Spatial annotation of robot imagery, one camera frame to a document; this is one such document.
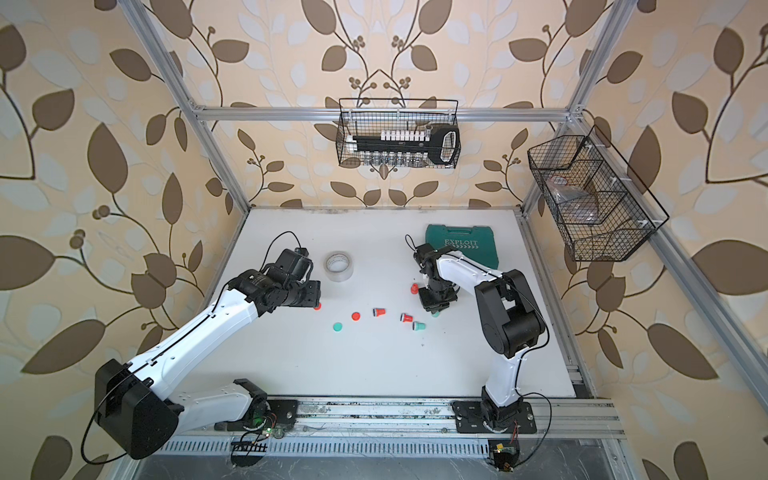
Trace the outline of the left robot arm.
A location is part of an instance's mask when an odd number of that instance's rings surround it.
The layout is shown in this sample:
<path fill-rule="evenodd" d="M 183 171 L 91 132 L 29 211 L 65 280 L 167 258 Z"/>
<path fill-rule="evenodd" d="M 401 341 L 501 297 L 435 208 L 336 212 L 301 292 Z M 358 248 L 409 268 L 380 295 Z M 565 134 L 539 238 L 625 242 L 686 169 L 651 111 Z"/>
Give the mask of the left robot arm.
<path fill-rule="evenodd" d="M 321 283 L 289 276 L 286 281 L 257 270 L 231 279 L 212 305 L 170 337 L 127 363 L 109 360 L 95 374 L 98 424 L 131 458 L 160 450 L 177 434 L 204 426 L 240 422 L 249 429 L 275 424 L 266 392 L 238 378 L 205 392 L 178 387 L 225 340 L 278 307 L 315 309 Z"/>

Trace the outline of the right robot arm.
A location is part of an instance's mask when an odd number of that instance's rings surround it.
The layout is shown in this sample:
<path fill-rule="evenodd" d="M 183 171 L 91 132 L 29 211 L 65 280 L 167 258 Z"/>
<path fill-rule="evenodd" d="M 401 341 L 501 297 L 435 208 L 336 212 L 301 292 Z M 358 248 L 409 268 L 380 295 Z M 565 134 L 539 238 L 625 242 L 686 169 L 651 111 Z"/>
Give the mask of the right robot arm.
<path fill-rule="evenodd" d="M 499 355 L 481 391 L 480 412 L 487 428 L 509 429 L 522 412 L 518 389 L 526 354 L 538 348 L 547 331 L 530 286 L 518 270 L 501 272 L 479 265 L 448 246 L 414 246 L 413 258 L 426 277 L 418 290 L 422 307 L 434 314 L 446 310 L 463 290 L 475 300 L 482 334 Z"/>

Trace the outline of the clear tape roll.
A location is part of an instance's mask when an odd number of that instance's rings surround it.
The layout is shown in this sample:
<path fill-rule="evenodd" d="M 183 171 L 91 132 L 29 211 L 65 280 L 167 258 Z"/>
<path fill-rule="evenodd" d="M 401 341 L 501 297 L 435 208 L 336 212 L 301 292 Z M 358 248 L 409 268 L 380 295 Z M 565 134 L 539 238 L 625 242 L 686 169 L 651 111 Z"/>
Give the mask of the clear tape roll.
<path fill-rule="evenodd" d="M 345 282 L 354 273 L 352 257 L 347 252 L 330 252 L 324 260 L 324 270 L 330 281 Z"/>

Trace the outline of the green tool case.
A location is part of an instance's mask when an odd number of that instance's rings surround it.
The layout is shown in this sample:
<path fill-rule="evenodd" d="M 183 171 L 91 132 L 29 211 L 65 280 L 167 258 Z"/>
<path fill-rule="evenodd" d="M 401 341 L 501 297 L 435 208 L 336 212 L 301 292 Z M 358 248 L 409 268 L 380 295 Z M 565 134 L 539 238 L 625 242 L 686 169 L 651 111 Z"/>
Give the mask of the green tool case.
<path fill-rule="evenodd" d="M 459 227 L 431 224 L 425 241 L 435 249 L 450 246 L 476 263 L 497 269 L 499 258 L 493 230 L 488 226 Z"/>

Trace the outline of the black white tool in basket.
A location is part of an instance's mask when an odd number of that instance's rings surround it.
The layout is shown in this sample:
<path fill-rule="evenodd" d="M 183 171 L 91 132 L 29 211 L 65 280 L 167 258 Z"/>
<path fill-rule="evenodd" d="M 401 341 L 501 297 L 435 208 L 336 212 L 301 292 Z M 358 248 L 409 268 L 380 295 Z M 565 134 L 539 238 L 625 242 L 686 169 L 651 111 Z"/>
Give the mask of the black white tool in basket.
<path fill-rule="evenodd" d="M 422 130 L 383 130 L 336 141 L 339 164 L 409 168 L 453 168 L 461 153 L 460 130 L 451 125 L 427 125 Z"/>

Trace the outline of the plastic bag in basket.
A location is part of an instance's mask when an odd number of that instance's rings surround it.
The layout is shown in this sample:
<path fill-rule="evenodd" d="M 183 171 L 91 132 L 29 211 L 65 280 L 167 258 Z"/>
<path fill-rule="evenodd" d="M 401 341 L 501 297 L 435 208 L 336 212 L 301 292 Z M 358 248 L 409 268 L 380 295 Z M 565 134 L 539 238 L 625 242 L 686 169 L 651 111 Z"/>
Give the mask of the plastic bag in basket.
<path fill-rule="evenodd" d="M 599 220 L 599 204 L 595 193 L 575 187 L 561 176 L 547 180 L 550 194 L 559 216 L 565 223 L 596 224 Z"/>

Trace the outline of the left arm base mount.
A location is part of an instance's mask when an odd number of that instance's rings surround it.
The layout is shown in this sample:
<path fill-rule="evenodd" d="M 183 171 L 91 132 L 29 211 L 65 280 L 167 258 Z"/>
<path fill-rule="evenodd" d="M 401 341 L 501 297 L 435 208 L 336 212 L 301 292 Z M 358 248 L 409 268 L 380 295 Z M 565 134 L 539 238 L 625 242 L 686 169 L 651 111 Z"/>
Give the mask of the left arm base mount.
<path fill-rule="evenodd" d="M 236 379 L 234 384 L 248 392 L 251 401 L 243 417 L 233 421 L 217 422 L 216 431 L 271 431 L 279 438 L 294 428 L 297 420 L 299 401 L 269 397 L 259 386 L 245 378 Z"/>

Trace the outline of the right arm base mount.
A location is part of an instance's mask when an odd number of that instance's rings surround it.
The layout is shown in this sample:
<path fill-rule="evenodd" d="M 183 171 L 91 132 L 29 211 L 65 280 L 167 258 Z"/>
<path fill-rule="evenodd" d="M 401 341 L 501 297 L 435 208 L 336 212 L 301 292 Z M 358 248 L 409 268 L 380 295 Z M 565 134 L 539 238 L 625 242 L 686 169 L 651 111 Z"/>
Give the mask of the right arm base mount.
<path fill-rule="evenodd" d="M 508 406 L 496 405 L 485 389 L 479 400 L 451 402 L 456 430 L 460 434 L 535 434 L 537 425 L 528 402 L 516 400 Z"/>

